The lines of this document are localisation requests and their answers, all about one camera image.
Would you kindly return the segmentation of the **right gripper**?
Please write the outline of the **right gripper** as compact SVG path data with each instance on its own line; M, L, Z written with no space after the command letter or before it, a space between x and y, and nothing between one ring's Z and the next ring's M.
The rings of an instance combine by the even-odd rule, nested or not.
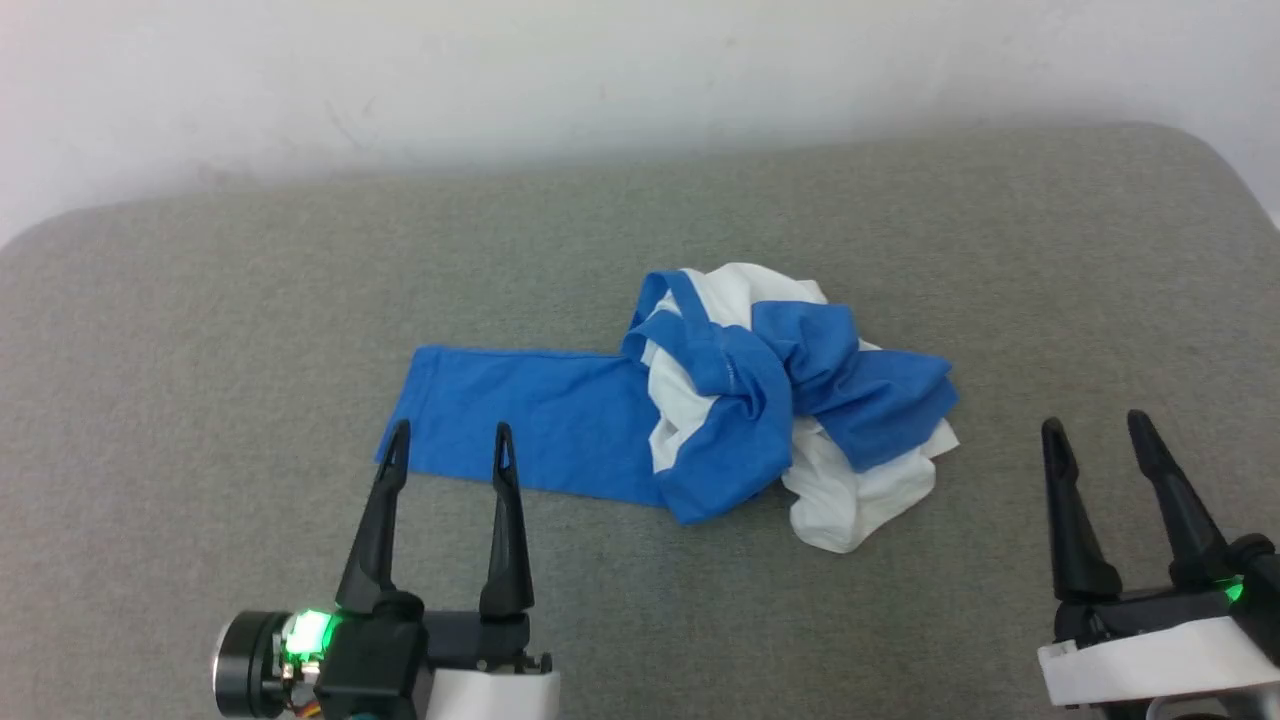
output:
M1091 646L1065 641L1038 648L1051 703L1097 711L1184 711L1197 701L1215 701L1224 711L1277 710L1275 544L1266 536L1248 534L1228 548L1149 415L1129 410L1126 428L1140 474L1157 498L1172 553L1167 568L1172 584L1188 591L1224 583L1203 596L1210 618ZM1042 423L1041 447L1053 596L1074 603L1115 600L1123 582L1094 534L1078 488L1076 456L1059 418Z

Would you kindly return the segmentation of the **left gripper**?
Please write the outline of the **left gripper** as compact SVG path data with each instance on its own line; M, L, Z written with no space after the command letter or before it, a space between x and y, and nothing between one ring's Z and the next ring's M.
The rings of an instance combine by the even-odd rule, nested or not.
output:
M497 424L495 516L476 611L428 611L392 580L411 425L393 425L338 609L243 611L220 632L212 697L229 719L557 719L561 675L527 646L535 605L512 429ZM384 600L384 594L394 593Z

